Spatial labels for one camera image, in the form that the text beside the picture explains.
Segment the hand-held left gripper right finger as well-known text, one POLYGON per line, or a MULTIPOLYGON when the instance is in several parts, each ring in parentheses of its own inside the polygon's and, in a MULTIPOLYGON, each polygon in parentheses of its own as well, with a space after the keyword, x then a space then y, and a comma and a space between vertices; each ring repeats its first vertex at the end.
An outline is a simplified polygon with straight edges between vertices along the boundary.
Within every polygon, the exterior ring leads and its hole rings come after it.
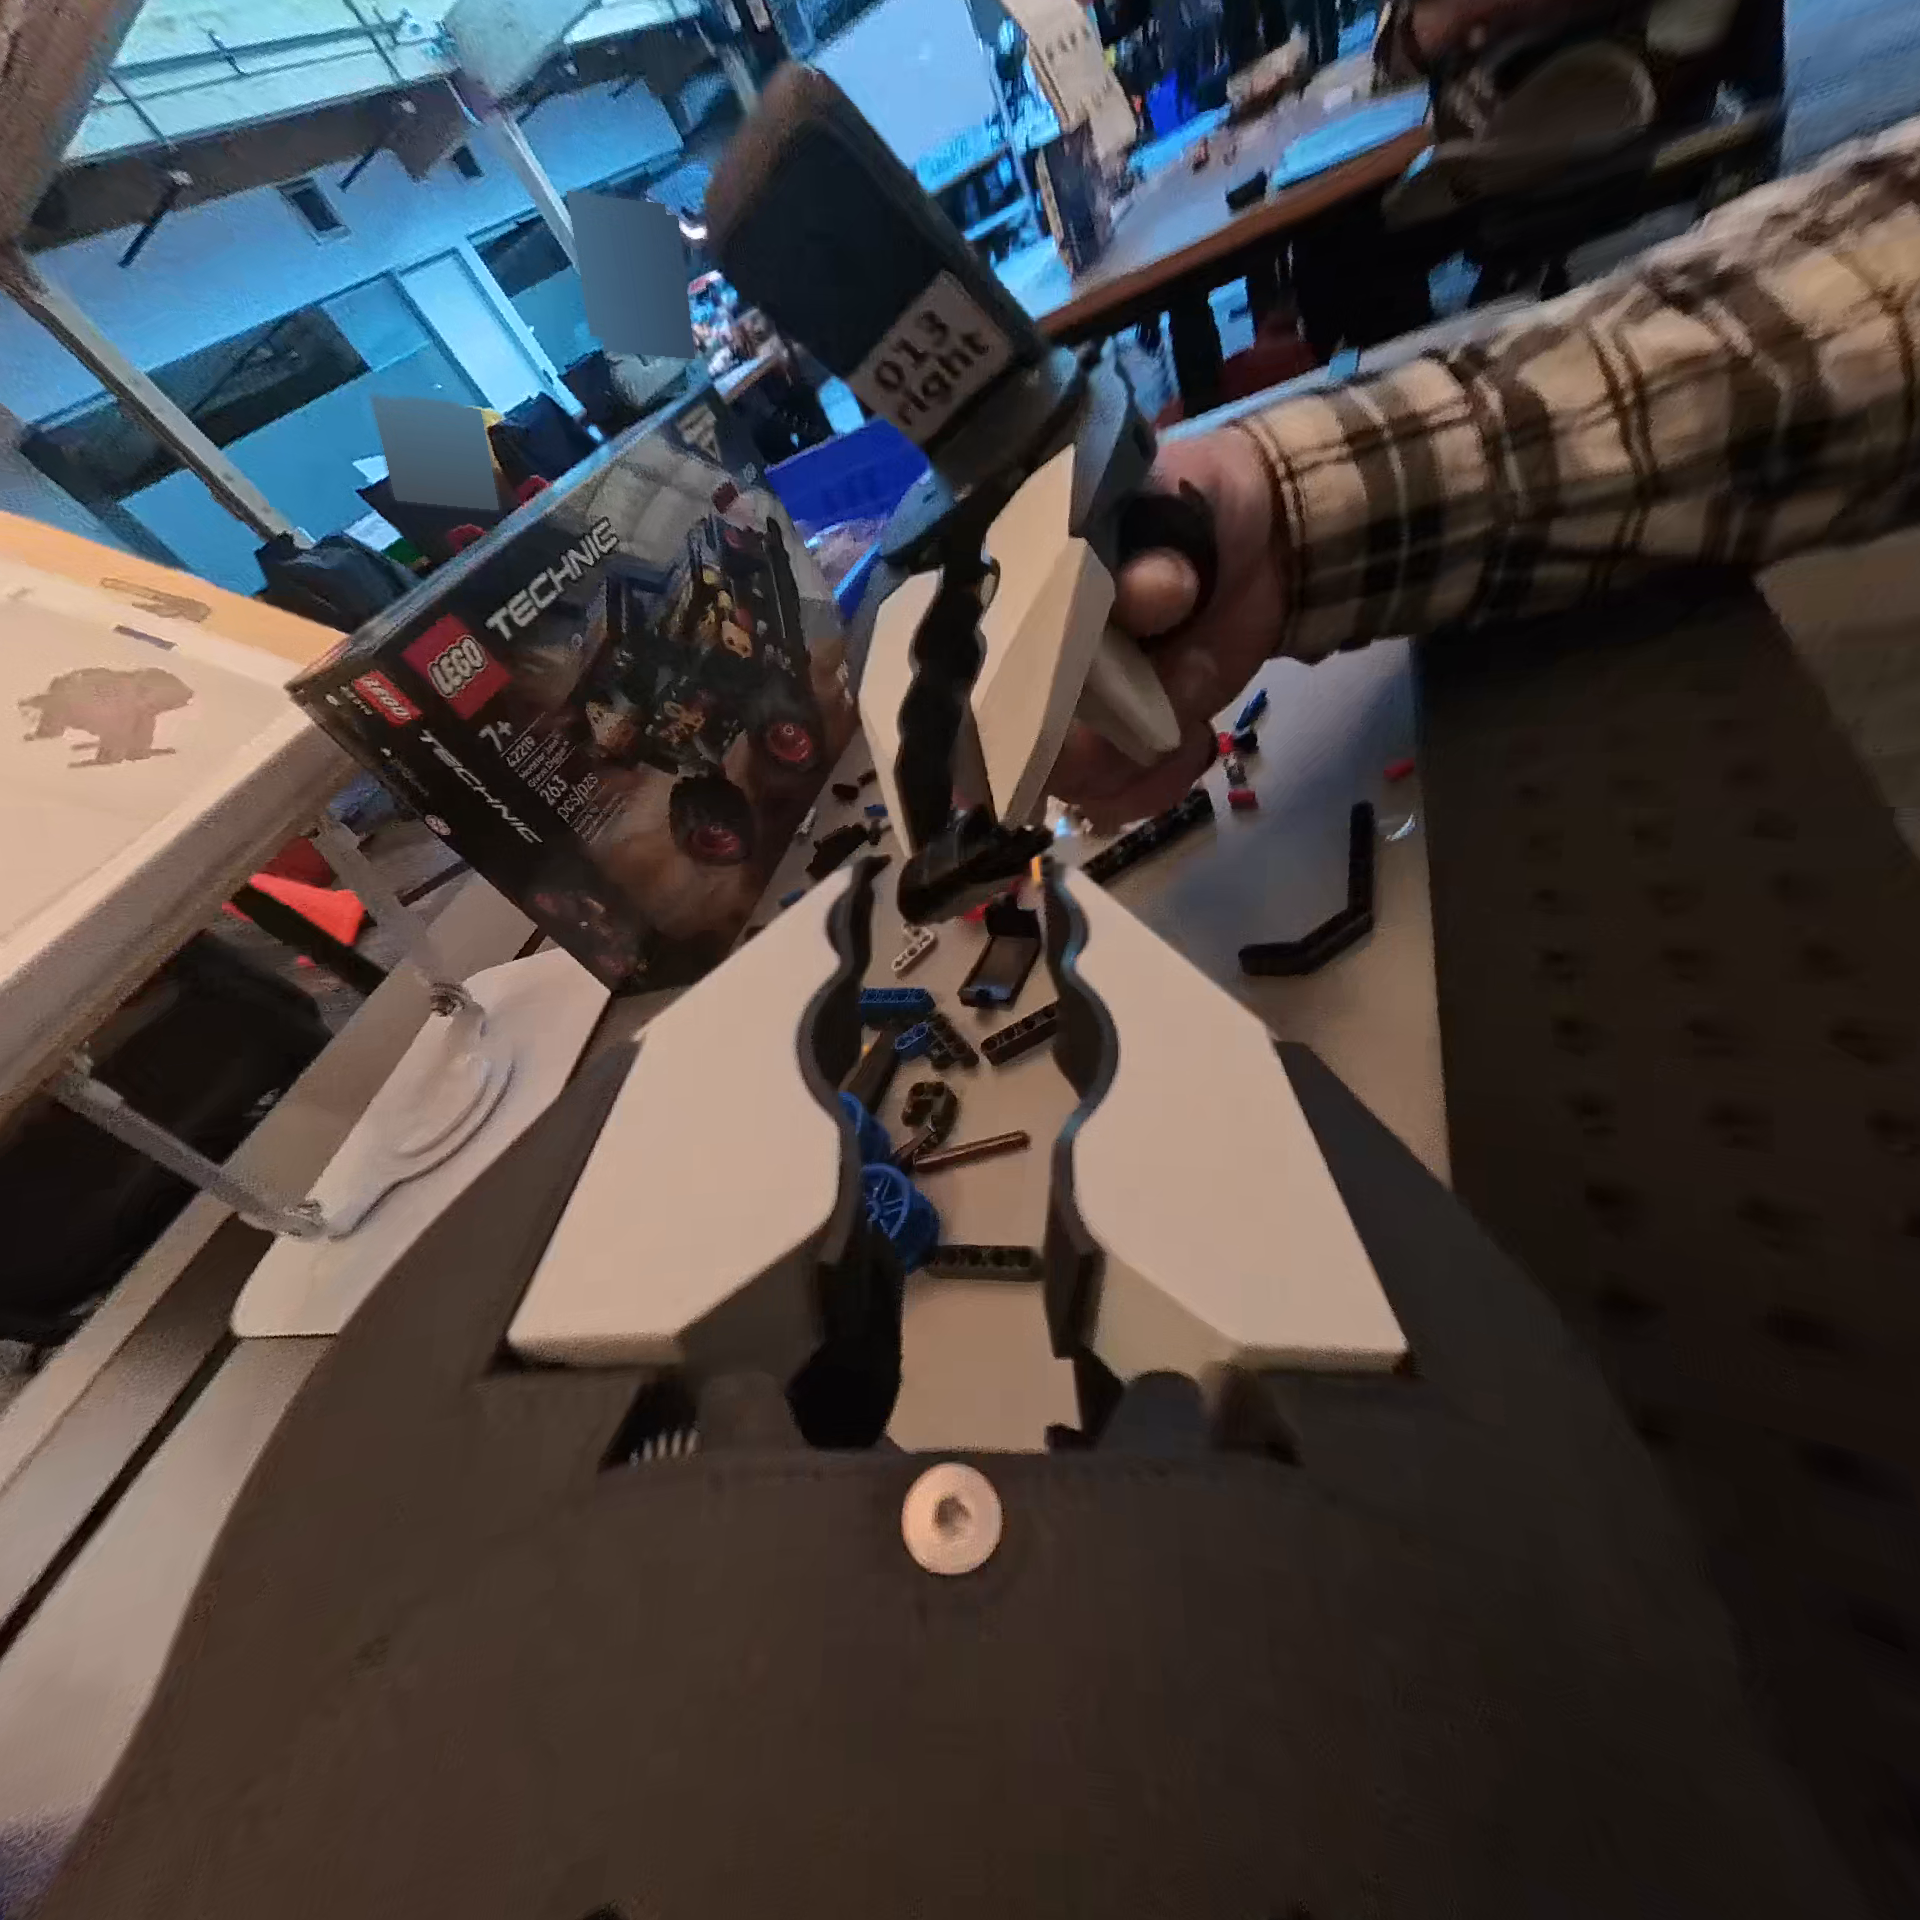
POLYGON ((1043 1303, 1072 1370, 1056 1450, 1292 1450, 1293 1402, 1411 1380, 1411 1345, 1285 1046, 1078 870, 1046 868, 1043 1303))

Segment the monster truck toy box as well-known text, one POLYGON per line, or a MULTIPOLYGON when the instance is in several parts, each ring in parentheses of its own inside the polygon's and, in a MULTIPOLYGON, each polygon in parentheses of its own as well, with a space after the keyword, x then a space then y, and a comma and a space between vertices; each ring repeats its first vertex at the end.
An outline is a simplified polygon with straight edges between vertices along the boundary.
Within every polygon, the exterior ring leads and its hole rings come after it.
POLYGON ((714 391, 576 463, 291 695, 616 993, 730 955, 858 731, 833 591, 714 391))

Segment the black flat clip panel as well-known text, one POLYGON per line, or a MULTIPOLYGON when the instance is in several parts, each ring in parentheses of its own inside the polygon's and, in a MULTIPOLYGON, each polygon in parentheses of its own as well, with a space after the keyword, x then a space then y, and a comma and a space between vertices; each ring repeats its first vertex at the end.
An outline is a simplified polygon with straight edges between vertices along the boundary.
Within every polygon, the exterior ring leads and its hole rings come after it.
POLYGON ((987 902, 978 917, 982 947, 955 996, 978 1015, 1008 1012, 1043 954, 1041 911, 1016 900, 987 902))

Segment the blue wheel rim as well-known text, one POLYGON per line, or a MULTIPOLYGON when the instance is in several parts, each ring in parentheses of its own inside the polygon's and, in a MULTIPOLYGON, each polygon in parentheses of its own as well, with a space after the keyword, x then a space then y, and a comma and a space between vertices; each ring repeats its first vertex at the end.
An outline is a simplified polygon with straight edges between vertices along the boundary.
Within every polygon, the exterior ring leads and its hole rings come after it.
POLYGON ((867 1215, 910 1278, 924 1269, 942 1241, 939 1210, 914 1177, 896 1163, 896 1142, 880 1121, 849 1091, 840 1093, 840 1103, 854 1130, 867 1215))

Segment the person's right hand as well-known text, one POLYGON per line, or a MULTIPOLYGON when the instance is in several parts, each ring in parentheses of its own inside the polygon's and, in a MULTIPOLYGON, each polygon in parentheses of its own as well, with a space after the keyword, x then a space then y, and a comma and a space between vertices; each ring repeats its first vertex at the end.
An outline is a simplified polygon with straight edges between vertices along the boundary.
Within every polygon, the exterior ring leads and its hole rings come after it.
POLYGON ((1123 564, 1112 612, 1113 627, 1154 665, 1182 726, 1180 741, 1170 755, 1141 766, 1086 726, 1070 730, 1050 793, 1093 831, 1118 831, 1180 802, 1214 761, 1217 716, 1280 649, 1289 533, 1251 420, 1161 446, 1154 490, 1177 493, 1187 487, 1214 517, 1217 585, 1206 606, 1198 606, 1198 578, 1180 553, 1148 550, 1123 564))

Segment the building instruction booklet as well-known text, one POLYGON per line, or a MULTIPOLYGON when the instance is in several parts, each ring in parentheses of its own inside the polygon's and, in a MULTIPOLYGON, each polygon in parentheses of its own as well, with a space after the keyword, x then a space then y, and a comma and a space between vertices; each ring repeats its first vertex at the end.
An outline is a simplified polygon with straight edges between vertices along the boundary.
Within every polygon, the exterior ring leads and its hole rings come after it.
POLYGON ((3 932, 129 853, 291 711, 291 665, 5 563, 3 932))

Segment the blue bin of plastic bags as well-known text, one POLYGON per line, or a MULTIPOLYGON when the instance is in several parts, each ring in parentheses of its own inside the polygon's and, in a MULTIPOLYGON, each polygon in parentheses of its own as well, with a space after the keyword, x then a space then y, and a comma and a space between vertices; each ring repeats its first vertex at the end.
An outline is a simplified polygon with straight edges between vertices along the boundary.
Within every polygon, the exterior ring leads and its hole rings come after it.
POLYGON ((890 521, 928 457, 882 419, 804 449, 766 471, 766 487, 804 541, 851 521, 890 521))

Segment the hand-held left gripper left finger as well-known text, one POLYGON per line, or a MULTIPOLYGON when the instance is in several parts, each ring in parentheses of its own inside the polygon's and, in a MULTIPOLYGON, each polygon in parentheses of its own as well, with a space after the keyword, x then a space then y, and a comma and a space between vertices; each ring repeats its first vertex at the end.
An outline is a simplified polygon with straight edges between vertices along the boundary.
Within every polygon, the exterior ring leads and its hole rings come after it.
POLYGON ((508 1329, 516 1361, 691 1395, 769 1377, 816 1450, 896 1411, 906 1278, 841 1103, 882 854, 860 854, 684 990, 619 1093, 508 1329))

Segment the orange angular object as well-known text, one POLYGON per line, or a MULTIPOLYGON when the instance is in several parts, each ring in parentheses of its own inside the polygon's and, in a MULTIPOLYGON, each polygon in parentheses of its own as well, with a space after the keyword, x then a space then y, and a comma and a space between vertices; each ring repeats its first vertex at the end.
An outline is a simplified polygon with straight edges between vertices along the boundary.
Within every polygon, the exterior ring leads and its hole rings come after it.
POLYGON ((334 876, 310 836, 296 836, 257 870, 246 887, 288 907, 305 926, 354 948, 369 923, 360 895, 334 876))

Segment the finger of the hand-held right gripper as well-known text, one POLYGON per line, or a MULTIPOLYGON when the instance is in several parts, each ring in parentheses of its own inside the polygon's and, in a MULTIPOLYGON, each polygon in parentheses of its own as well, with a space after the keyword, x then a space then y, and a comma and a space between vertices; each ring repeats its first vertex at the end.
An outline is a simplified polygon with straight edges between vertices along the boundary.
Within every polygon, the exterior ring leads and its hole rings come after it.
POLYGON ((993 521, 982 553, 997 587, 978 619, 980 665, 968 697, 978 796, 1006 827, 1043 811, 1089 671, 1101 660, 1113 575, 1072 530, 1074 450, 1035 469, 993 521))
POLYGON ((921 663, 921 629, 944 594, 939 570, 904 575, 874 596, 858 716, 880 802, 898 841, 936 841, 953 810, 958 695, 942 660, 921 663))

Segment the black connector assembly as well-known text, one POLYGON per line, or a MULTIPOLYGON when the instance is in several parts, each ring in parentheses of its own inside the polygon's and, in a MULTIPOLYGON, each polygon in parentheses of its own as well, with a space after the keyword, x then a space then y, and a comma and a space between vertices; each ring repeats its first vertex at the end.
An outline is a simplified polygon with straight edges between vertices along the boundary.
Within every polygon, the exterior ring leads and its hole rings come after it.
POLYGON ((900 866, 896 906, 904 923, 963 919, 971 907, 1017 887, 1052 841, 1054 831, 1044 823, 1006 823, 989 804, 958 810, 900 866))

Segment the black seven-hole beam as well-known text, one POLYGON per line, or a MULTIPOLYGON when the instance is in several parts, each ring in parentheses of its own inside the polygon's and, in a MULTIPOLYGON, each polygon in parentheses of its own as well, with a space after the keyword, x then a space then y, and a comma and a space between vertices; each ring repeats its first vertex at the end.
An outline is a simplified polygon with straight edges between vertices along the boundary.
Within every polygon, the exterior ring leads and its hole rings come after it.
POLYGON ((1168 807, 1163 813, 1123 831, 1101 850, 1090 853, 1081 862, 1078 874, 1089 876, 1093 882, 1113 882, 1115 878, 1144 866, 1148 859, 1180 846, 1201 827, 1211 826, 1214 815, 1217 810, 1211 790, 1198 785, 1176 807, 1168 807))

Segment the grey desk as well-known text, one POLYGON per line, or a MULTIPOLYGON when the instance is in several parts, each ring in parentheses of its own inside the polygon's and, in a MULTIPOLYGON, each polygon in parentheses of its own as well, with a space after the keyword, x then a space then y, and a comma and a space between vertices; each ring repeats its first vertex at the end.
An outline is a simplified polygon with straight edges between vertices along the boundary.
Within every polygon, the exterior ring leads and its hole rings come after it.
MULTIPOLYGON (((1120 878, 1118 900, 1258 1015, 1302 1043, 1443 1182, 1449 1177, 1427 853, 1382 853, 1379 929, 1292 983, 1240 977, 1232 951, 1336 902, 1349 799, 1416 810, 1420 779, 1382 769, 1413 748, 1404 641, 1361 663, 1275 663, 1259 725, 1264 811, 1196 834, 1120 878)), ((398 978, 366 998, 242 1150, 275 1189, 317 1175, 425 1002, 398 978)), ((939 1175, 961 1241, 1041 1244, 1043 1122, 1067 1086, 1035 1052, 987 1071, 963 1138, 1026 1130, 1030 1151, 939 1175)), ((638 1377, 464 1372, 453 1305, 379 1282, 346 1335, 237 1337, 232 1308, 265 1253, 258 1233, 195 1203, 5 1411, 5 1916, 42 1916, 170 1660, 208 1599, 288 1599, 296 1627, 349 1627, 374 1599, 450 1569, 468 1533, 545 1514, 605 1452, 638 1377)), ((1046 1358, 1038 1285, 910 1279, 904 1387, 886 1443, 914 1453, 1041 1452, 1072 1417, 1046 1358)))

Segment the person's right forearm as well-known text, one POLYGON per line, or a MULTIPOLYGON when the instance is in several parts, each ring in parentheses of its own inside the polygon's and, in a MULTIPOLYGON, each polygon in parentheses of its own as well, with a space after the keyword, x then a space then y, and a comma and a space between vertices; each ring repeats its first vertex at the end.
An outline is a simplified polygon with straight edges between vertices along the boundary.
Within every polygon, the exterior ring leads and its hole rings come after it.
POLYGON ((1300 660, 1913 525, 1917 123, 1240 433, 1275 498, 1275 651, 1300 660))

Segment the black angled long beam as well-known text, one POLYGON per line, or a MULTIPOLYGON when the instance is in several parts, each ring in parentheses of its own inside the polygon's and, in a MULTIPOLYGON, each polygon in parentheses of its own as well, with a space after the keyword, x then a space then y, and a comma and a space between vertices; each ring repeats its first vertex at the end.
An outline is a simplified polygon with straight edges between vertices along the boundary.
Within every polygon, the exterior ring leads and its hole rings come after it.
POLYGON ((1329 919, 1285 941, 1240 948, 1243 977, 1300 978, 1330 966, 1376 929, 1376 810, 1358 799, 1349 815, 1346 899, 1329 919))

